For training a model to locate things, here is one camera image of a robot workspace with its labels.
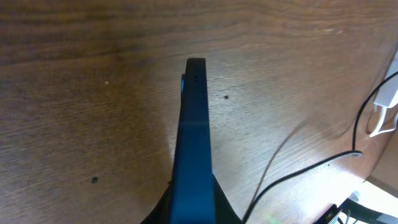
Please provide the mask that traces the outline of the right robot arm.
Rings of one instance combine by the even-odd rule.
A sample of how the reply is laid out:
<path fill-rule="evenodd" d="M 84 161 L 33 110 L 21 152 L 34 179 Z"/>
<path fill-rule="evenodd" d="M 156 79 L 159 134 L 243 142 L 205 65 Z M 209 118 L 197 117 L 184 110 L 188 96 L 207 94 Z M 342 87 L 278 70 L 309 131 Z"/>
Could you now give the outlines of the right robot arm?
<path fill-rule="evenodd" d="M 397 223 L 397 189 L 365 180 L 341 205 L 332 205 L 315 224 Z"/>

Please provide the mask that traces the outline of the blue Samsung Galaxy smartphone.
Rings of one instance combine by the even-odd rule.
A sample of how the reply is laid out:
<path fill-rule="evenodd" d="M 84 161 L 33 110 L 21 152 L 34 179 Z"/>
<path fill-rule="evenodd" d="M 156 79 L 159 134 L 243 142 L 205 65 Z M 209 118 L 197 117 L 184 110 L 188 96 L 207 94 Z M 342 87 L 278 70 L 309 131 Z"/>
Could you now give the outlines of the blue Samsung Galaxy smartphone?
<path fill-rule="evenodd" d="M 214 223 L 206 60 L 189 58 L 182 78 L 169 223 Z"/>

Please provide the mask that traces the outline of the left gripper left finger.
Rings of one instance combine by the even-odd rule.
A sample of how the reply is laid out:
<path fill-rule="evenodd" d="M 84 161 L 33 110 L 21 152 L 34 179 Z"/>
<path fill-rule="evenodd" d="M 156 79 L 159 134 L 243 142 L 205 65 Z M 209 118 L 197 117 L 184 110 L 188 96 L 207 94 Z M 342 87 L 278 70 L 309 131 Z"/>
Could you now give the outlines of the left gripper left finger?
<path fill-rule="evenodd" d="M 171 182 L 148 216 L 141 221 L 141 224 L 169 224 L 171 201 Z"/>

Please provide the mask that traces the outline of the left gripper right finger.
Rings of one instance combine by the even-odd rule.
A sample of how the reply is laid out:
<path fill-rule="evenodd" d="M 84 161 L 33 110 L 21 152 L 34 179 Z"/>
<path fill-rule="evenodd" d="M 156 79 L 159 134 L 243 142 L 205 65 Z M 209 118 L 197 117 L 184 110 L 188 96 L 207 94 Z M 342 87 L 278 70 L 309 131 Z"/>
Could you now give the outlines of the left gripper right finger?
<path fill-rule="evenodd" d="M 230 205 L 226 195 L 213 175 L 213 190 L 215 200 L 215 223 L 216 224 L 243 224 Z"/>

